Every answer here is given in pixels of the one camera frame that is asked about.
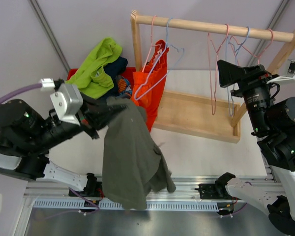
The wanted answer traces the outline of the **olive grey shorts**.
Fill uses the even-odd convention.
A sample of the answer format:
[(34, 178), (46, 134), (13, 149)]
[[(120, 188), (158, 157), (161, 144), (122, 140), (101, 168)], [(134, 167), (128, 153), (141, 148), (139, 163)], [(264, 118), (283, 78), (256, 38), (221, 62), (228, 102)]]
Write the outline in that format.
[[(94, 101), (86, 95), (83, 100)], [(126, 98), (109, 97), (107, 105), (126, 105), (107, 125), (104, 137), (102, 189), (111, 201), (142, 205), (146, 197), (176, 190), (166, 160), (146, 125), (146, 111)]]

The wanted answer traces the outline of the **navy blue shorts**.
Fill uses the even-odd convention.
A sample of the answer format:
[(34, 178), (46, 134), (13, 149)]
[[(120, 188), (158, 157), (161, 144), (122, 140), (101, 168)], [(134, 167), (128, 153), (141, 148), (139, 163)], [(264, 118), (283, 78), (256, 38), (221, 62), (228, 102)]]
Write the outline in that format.
[(123, 73), (126, 70), (128, 65), (128, 60), (123, 57), (118, 57), (118, 59), (114, 62), (111, 62), (104, 66), (104, 71), (107, 75), (109, 75), (113, 81), (113, 88), (110, 89), (104, 97), (109, 96), (117, 96), (118, 93), (118, 83), (117, 83), (117, 76)]

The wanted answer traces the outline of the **lime green shorts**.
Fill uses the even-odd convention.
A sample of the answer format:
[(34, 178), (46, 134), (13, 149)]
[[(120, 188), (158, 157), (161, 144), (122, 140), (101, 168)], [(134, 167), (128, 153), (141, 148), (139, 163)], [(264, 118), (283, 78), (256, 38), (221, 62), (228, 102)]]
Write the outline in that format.
[(66, 83), (76, 85), (80, 92), (91, 98), (100, 98), (114, 87), (113, 79), (104, 67), (116, 61), (121, 52), (122, 47), (114, 39), (103, 39)]

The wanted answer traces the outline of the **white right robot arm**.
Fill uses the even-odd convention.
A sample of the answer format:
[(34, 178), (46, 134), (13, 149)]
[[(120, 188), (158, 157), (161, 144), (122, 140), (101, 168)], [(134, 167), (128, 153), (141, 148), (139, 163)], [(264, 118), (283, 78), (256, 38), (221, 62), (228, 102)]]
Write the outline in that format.
[(271, 194), (252, 186), (231, 173), (213, 184), (200, 184), (201, 199), (238, 198), (263, 212), (280, 232), (295, 236), (295, 97), (275, 103), (272, 87), (295, 83), (295, 60), (284, 76), (271, 74), (261, 64), (251, 67), (219, 60), (219, 84), (222, 88), (237, 84), (235, 97), (244, 99), (258, 146), (278, 176), (284, 195)]

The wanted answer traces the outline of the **patterned blue orange shorts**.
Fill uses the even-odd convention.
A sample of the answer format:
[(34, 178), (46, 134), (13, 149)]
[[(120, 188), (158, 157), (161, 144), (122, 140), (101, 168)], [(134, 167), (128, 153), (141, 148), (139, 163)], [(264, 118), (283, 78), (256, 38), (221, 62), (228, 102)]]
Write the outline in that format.
[(116, 81), (117, 81), (118, 93), (119, 93), (117, 98), (130, 99), (132, 97), (132, 89), (131, 89), (130, 82), (121, 75), (117, 75)]

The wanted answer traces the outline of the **pink hanger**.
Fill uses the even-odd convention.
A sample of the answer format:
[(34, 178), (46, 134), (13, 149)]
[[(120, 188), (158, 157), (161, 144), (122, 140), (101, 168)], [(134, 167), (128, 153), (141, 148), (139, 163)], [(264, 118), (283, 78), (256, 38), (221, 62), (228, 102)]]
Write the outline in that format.
[(273, 39), (274, 31), (271, 28), (267, 28), (266, 31), (269, 31), (271, 34), (271, 39), (269, 40), (269, 43), (267, 43), (266, 40), (260, 39), (256, 48), (253, 51), (251, 51), (245, 46), (245, 42), (250, 37), (251, 28), (249, 26), (247, 26), (246, 28), (247, 28), (247, 34), (242, 42), (238, 42), (236, 37), (231, 36), (231, 37), (227, 38), (227, 44), (232, 49), (236, 65), (240, 65), (239, 60), (238, 60), (238, 54), (240, 54), (240, 52), (242, 50), (244, 50), (245, 52), (247, 52), (250, 55), (250, 59), (248, 60), (246, 65), (253, 66), (253, 65), (260, 63), (260, 60), (261, 60), (263, 54), (274, 42), (274, 39)]
[[(209, 84), (210, 84), (210, 101), (211, 101), (211, 114), (214, 116), (216, 113), (216, 93), (217, 93), (217, 61), (219, 60), (219, 53), (221, 51), (222, 46), (226, 42), (226, 39), (229, 36), (229, 24), (225, 24), (227, 27), (226, 36), (224, 37), (221, 44), (216, 47), (213, 40), (211, 39), (211, 33), (207, 34), (207, 52), (208, 52), (208, 65), (209, 65)], [(214, 84), (212, 82), (212, 72), (211, 72), (211, 48), (213, 48), (215, 52), (215, 74), (214, 74)]]
[(148, 54), (147, 54), (147, 57), (146, 57), (146, 60), (144, 62), (144, 65), (143, 65), (143, 68), (142, 68), (142, 72), (145, 71), (145, 67), (146, 65), (148, 64), (148, 59), (150, 57), (150, 54), (151, 54), (151, 51), (152, 51), (152, 48), (153, 47), (156, 47), (156, 45), (154, 45), (153, 43), (153, 26), (154, 26), (154, 21), (155, 21), (155, 18), (157, 17), (157, 15), (154, 15), (153, 18), (152, 18), (152, 22), (151, 22), (151, 31), (150, 31), (150, 48), (149, 48), (149, 51), (148, 51)]

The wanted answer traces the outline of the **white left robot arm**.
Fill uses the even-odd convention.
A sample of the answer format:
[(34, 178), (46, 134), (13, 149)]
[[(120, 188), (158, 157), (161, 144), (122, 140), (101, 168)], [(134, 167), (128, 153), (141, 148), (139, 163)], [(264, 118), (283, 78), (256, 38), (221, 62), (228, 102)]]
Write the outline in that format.
[(101, 184), (93, 173), (76, 174), (55, 165), (48, 157), (50, 149), (85, 132), (98, 139), (98, 131), (109, 124), (125, 105), (84, 102), (75, 118), (78, 123), (61, 121), (55, 109), (43, 118), (21, 99), (0, 105), (0, 157), (16, 157), (15, 167), (0, 165), (0, 174), (23, 179), (48, 179), (66, 184), (69, 195), (98, 197)]

